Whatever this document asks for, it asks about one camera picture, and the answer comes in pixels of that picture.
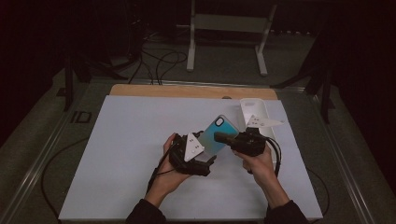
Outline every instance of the table leg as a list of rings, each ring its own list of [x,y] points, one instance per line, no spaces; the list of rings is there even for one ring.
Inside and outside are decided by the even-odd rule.
[[[264,56],[262,55],[262,51],[264,49],[265,42],[267,41],[268,35],[270,33],[275,11],[276,11],[276,5],[273,5],[264,26],[265,28],[262,33],[262,42],[260,43],[260,45],[256,46],[255,48],[257,55],[257,62],[260,68],[260,75],[263,77],[266,77],[268,75],[268,72],[267,72],[267,67],[265,66],[265,61],[264,61]]]
[[[191,0],[190,47],[187,59],[187,71],[194,70],[195,60],[195,0]]]

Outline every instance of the black sleeve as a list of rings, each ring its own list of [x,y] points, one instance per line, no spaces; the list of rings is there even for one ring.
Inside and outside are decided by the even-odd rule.
[[[163,224],[166,218],[156,206],[141,199],[132,213],[126,218],[126,224]]]
[[[270,210],[264,219],[265,224],[308,224],[299,206],[290,201],[283,206]]]

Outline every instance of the metal stand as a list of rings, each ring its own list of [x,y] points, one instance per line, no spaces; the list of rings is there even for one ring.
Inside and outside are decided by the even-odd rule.
[[[187,71],[194,70],[195,60],[195,30],[218,30],[218,31],[236,31],[236,32],[251,32],[262,34],[262,42],[256,46],[257,62],[260,68],[260,75],[267,76],[267,68],[265,66],[262,50],[264,49],[267,40],[272,20],[276,12],[276,5],[273,5],[268,18],[253,18],[253,17],[237,17],[237,16],[220,16],[209,14],[195,13],[195,0],[191,0],[191,26],[190,26],[190,47],[187,60]]]

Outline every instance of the white board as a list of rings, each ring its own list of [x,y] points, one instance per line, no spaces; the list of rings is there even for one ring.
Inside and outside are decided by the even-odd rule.
[[[279,180],[308,218],[321,218],[318,201],[280,101],[265,101],[282,148]],[[172,133],[204,130],[223,114],[237,125],[237,100],[107,96],[81,158],[59,219],[125,219],[144,197]],[[224,148],[209,176],[187,179],[161,205],[168,220],[252,220],[267,201],[241,159]]]

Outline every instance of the smartphone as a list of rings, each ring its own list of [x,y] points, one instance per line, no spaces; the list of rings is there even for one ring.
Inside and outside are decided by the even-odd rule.
[[[198,137],[198,141],[205,147],[204,152],[198,155],[198,159],[200,156],[204,157],[205,155],[202,155],[204,153],[206,157],[213,157],[226,146],[224,143],[215,141],[217,132],[228,134],[230,137],[236,137],[239,134],[239,130],[224,115],[219,115]]]

